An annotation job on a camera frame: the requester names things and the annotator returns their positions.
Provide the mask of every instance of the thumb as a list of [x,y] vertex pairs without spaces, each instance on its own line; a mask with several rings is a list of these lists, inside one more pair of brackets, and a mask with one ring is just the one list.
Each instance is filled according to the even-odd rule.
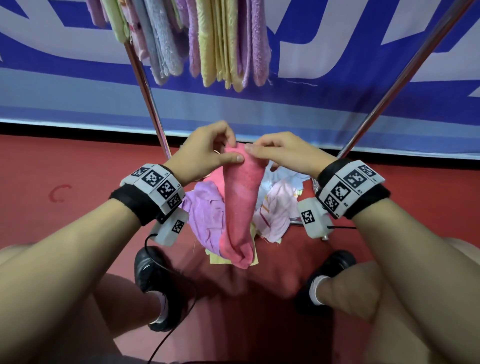
[[273,162],[281,164],[285,150],[276,146],[256,146],[255,144],[247,144],[245,150],[248,154],[259,159],[269,159]]
[[245,160],[242,154],[240,153],[221,153],[216,155],[219,160],[219,164],[223,166],[228,163],[241,163]]

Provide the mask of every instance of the backdrop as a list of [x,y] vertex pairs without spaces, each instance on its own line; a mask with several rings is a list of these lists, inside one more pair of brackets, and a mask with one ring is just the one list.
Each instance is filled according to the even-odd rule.
[[[229,121],[241,139],[290,130],[340,148],[452,0],[265,0],[267,84],[237,94],[186,72],[146,73],[167,135]],[[480,1],[357,149],[480,158]],[[3,121],[155,133],[123,45],[84,0],[0,0]]]

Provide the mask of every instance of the drying rack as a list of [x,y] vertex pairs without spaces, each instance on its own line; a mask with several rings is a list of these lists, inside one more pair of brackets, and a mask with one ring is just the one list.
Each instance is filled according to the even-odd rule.
[[[382,114],[382,112],[387,108],[387,106],[393,101],[397,96],[400,90],[411,80],[413,75],[418,71],[420,66],[425,62],[427,57],[433,52],[437,45],[442,41],[445,35],[452,29],[452,27],[457,23],[457,21],[462,17],[462,15],[467,11],[470,5],[475,0],[455,0],[454,3],[450,6],[447,12],[441,17],[438,21],[435,28],[429,34],[425,42],[422,44],[420,49],[415,53],[412,59],[408,62],[405,68],[402,70],[400,75],[397,77],[390,89],[385,93],[382,99],[378,104],[373,108],[373,110],[365,117],[363,122],[360,124],[358,129],[355,131],[353,136],[347,142],[347,144],[340,150],[337,155],[337,158],[344,158],[355,146],[358,140],[367,132],[367,130],[372,126],[372,124],[377,120],[377,118]],[[168,146],[167,137],[162,127],[162,121],[158,115],[157,108],[155,106],[155,101],[152,97],[152,89],[148,83],[148,80],[145,75],[145,70],[142,63],[138,59],[133,49],[133,46],[126,42],[125,49],[128,54],[130,63],[132,64],[133,72],[137,79],[137,83],[140,87],[142,95],[144,97],[145,104],[152,119],[153,126],[155,128],[158,141],[163,148],[165,156],[167,159],[170,159],[172,153],[170,147]],[[303,225],[300,218],[292,219],[290,221],[291,225]]]

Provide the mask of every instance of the shoe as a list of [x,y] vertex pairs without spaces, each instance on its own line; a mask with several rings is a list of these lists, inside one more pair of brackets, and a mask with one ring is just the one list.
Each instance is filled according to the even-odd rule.
[[[157,246],[148,246],[150,255],[164,267],[171,269],[163,257],[162,251]],[[162,292],[168,300],[168,316],[160,324],[149,324],[148,327],[153,331],[167,332],[177,327],[180,323],[182,313],[182,301],[178,290],[173,284],[171,273],[159,267],[152,261],[142,248],[135,256],[134,263],[135,284],[140,287],[142,292],[158,291]]]
[[313,280],[318,276],[335,277],[341,271],[357,263],[352,253],[346,250],[334,251],[324,263],[317,268],[308,278],[307,282],[297,292],[293,304],[298,313],[302,315],[324,315],[332,311],[327,305],[316,306],[310,299],[309,291]]

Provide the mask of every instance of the black cable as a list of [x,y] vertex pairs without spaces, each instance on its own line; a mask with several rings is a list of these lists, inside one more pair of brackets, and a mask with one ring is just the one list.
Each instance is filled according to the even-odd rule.
[[167,334],[167,336],[165,336],[165,337],[163,338],[163,340],[162,340],[162,341],[159,343],[159,345],[156,347],[156,349],[155,349],[155,351],[153,352],[152,356],[150,356],[150,359],[148,359],[147,364],[150,364],[150,363],[152,362],[152,360],[153,360],[155,354],[157,353],[158,349],[160,349],[160,347],[162,346],[162,344],[163,344],[163,343],[165,342],[165,340],[171,335],[171,333],[172,333],[178,326],[180,326],[180,324],[184,321],[184,319],[187,318],[187,316],[190,314],[190,312],[192,311],[193,307],[194,307],[195,304],[197,303],[197,285],[195,284],[195,282],[194,282],[192,279],[184,276],[183,274],[181,274],[181,273],[179,273],[179,272],[177,272],[177,271],[175,271],[175,270],[168,269],[168,268],[164,267],[164,266],[161,265],[159,262],[157,262],[157,261],[150,255],[150,253],[148,252],[148,249],[147,249],[148,239],[150,239],[151,237],[157,236],[157,235],[158,235],[158,234],[150,234],[150,235],[147,236],[147,238],[145,239],[145,244],[144,244],[144,246],[145,246],[145,251],[146,251],[147,255],[148,255],[148,256],[150,257],[150,259],[151,259],[156,265],[158,265],[160,268],[166,270],[168,273],[176,274],[177,276],[182,277],[182,278],[185,279],[187,282],[189,282],[189,283],[192,285],[192,287],[193,287],[193,292],[194,292],[194,294],[193,294],[193,303],[192,303],[192,305],[190,306],[190,308],[187,310],[187,314],[180,320],[179,324],[176,325],[172,330],[170,330],[170,332]]
[[356,229],[355,226],[327,226],[328,229]]

